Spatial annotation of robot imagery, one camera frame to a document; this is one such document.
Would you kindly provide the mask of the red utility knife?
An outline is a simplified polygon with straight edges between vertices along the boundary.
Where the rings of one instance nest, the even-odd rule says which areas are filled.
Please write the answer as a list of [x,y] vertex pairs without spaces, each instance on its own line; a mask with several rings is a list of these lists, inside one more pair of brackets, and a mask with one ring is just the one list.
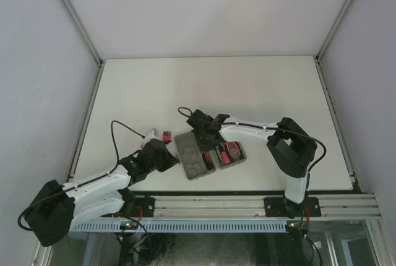
[[207,169],[213,168],[213,163],[211,161],[210,155],[207,152],[202,154],[202,159]]

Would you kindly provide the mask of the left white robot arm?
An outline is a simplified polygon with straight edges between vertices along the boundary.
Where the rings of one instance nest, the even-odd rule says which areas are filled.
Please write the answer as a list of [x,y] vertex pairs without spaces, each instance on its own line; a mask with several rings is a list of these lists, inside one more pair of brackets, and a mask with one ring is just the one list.
[[166,143],[151,139],[143,149],[104,172],[75,183],[47,182],[18,220],[28,224],[26,229],[43,247],[52,246],[86,221],[109,214],[133,214],[136,202],[129,187],[145,180],[151,172],[165,172],[178,162]]

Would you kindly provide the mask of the red black screwdriver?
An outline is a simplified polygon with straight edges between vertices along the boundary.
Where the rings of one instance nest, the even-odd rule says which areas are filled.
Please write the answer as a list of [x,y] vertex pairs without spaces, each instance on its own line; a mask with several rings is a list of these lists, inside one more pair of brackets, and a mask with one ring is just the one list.
[[225,161],[223,159],[222,151],[220,150],[219,147],[216,147],[215,151],[216,151],[217,158],[218,158],[220,166],[225,166]]

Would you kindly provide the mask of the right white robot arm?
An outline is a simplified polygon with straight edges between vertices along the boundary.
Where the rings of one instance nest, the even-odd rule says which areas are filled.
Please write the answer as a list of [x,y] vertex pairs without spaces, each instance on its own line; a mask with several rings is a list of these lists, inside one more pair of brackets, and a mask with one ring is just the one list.
[[228,114],[211,117],[196,109],[187,115],[187,123],[197,139],[199,148],[208,152],[220,144],[253,141],[264,144],[277,166],[286,175],[285,211],[293,216],[306,209],[310,172],[320,160],[315,160],[317,147],[327,151],[324,144],[308,135],[293,119],[264,123],[244,121]]

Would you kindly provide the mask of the grey plastic tool case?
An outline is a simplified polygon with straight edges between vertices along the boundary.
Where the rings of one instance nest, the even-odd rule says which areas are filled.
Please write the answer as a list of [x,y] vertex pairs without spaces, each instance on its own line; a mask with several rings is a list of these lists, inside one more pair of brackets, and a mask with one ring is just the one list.
[[[218,169],[226,169],[228,167],[235,166],[246,161],[246,154],[244,152],[244,149],[242,148],[242,145],[237,142],[243,156],[240,161],[231,163],[229,165],[225,164],[225,166],[220,166],[215,151],[216,149],[214,149],[207,152],[210,155],[211,161],[213,163],[213,168],[207,169],[202,159],[202,154],[204,152],[201,152],[199,150],[197,141],[192,132],[186,132],[177,135],[174,137],[173,141],[175,142],[176,149],[178,151],[180,163],[182,164],[185,175],[189,180],[195,180],[203,176],[213,174]],[[223,152],[225,148],[225,142],[218,145],[218,147]]]

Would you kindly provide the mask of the red handled pliers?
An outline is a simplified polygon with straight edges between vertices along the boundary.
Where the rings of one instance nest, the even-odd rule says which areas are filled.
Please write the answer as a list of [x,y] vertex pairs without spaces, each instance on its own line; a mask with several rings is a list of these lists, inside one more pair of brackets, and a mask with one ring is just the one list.
[[242,151],[237,142],[225,142],[225,148],[222,152],[223,161],[226,165],[240,161],[242,159]]

